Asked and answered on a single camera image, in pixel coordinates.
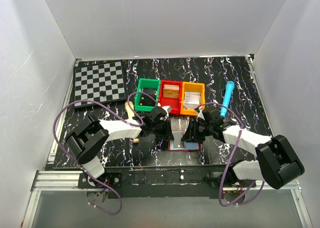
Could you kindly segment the red leather card holder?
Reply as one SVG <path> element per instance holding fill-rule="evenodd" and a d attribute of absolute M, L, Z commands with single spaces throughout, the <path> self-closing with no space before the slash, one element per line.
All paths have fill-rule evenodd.
<path fill-rule="evenodd" d="M 201 144 L 199 144 L 199 143 L 196 143 L 196 142 L 184 142 L 185 149 L 183 149 L 183 150 L 172 150 L 171 149 L 171 143 L 172 143 L 172 141 L 170 140 L 168 142 L 168 150 L 171 151 L 171 152 L 172 151 L 186 151 L 186 152 L 189 152 L 189 151 L 200 151 L 201 148 L 202 148 Z"/>

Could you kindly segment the grey credit card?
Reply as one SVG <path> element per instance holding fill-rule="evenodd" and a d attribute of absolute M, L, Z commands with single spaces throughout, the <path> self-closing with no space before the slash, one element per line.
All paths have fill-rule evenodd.
<path fill-rule="evenodd" d="M 172 133 L 173 140 L 171 141 L 170 148 L 172 150 L 184 150 L 185 149 L 185 143 L 182 141 L 182 137 L 184 133 L 182 131 L 174 131 Z"/>

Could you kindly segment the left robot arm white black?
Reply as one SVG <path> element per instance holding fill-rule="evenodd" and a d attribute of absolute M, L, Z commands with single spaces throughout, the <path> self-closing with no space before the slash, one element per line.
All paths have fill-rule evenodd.
<path fill-rule="evenodd" d="M 99 178 L 105 173 L 98 153 L 109 141 L 121 139 L 140 139 L 150 134 L 158 140 L 172 140 L 169 105 L 156 106 L 150 112 L 142 114 L 143 126 L 138 126 L 136 118 L 126 120 L 101 120 L 95 116 L 86 117 L 70 132 L 65 143 L 77 163 L 92 177 Z"/>

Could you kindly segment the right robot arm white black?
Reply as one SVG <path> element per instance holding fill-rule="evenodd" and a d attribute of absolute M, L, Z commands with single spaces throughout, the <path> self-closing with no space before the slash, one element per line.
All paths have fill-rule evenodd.
<path fill-rule="evenodd" d="M 215 107 L 199 111 L 197 118 L 189 122 L 181 141 L 201 144 L 209 136 L 255 157 L 253 161 L 237 161 L 225 169 L 221 178 L 231 184 L 245 180 L 263 181 L 278 190 L 305 172 L 285 136 L 269 137 L 242 129 L 233 121 L 224 121 Z"/>

